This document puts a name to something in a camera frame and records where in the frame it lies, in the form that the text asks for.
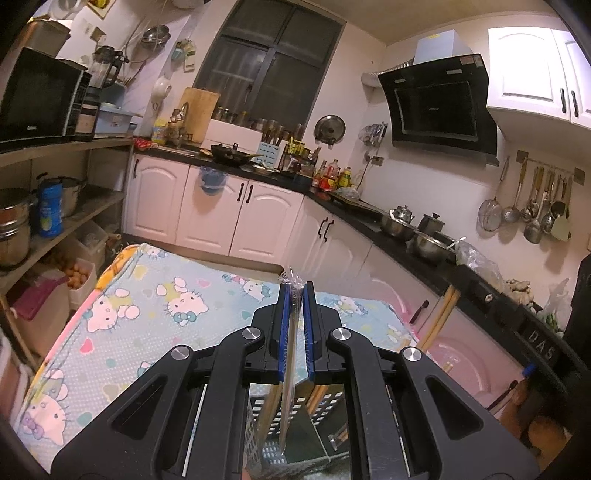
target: mattress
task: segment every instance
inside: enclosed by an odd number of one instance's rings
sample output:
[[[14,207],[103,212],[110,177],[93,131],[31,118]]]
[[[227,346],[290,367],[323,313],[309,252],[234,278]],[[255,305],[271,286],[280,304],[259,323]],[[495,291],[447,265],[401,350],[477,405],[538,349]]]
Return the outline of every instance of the mattress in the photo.
[[[220,343],[277,301],[279,283],[243,278],[152,245],[123,251],[52,347],[21,407],[17,434],[50,471],[59,450],[172,347]],[[398,351],[414,338],[389,305],[317,293],[342,323]],[[303,323],[296,380],[307,377]],[[266,390],[253,385],[252,394]]]

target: window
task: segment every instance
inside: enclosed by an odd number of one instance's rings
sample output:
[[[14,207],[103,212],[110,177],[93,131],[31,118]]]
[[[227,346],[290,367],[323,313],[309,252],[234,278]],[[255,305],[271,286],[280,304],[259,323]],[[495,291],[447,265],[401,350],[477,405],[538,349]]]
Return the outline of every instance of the window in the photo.
[[[220,93],[218,106],[305,124],[342,24],[282,0],[240,0],[213,43],[196,88]]]

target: cutting board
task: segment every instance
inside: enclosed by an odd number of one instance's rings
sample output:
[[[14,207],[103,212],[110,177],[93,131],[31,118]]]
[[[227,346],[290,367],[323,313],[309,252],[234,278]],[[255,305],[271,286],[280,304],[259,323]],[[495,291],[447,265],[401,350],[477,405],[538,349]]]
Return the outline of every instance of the cutting board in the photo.
[[[189,104],[189,114],[185,120],[185,128],[187,133],[193,136],[192,141],[194,143],[201,143],[205,139],[207,126],[219,98],[219,93],[192,87],[185,88],[181,101],[178,103],[178,108],[180,109],[185,102]]]

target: range hood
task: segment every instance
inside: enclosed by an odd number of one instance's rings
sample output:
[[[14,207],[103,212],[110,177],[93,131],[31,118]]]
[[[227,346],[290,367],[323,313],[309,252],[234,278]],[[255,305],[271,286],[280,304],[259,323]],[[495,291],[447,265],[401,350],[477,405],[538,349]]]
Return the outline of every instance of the range hood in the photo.
[[[413,64],[378,74],[395,146],[498,165],[496,123],[486,108],[488,74],[455,30],[418,42]]]

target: metal bolt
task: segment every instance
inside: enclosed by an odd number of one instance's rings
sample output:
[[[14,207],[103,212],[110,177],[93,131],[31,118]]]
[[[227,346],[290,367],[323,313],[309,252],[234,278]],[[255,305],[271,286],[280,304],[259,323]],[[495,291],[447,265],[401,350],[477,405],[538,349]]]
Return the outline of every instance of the metal bolt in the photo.
[[[256,327],[246,327],[242,331],[242,336],[247,340],[255,340],[261,336],[261,331]]]
[[[416,362],[417,360],[420,360],[423,356],[421,351],[413,346],[405,348],[402,354],[404,355],[404,358],[409,362]]]
[[[175,360],[185,360],[189,356],[189,349],[184,345],[181,345],[175,347],[173,351],[170,352],[170,355],[172,355]]]
[[[337,340],[349,340],[351,338],[351,332],[346,328],[335,328],[332,331],[332,336]]]

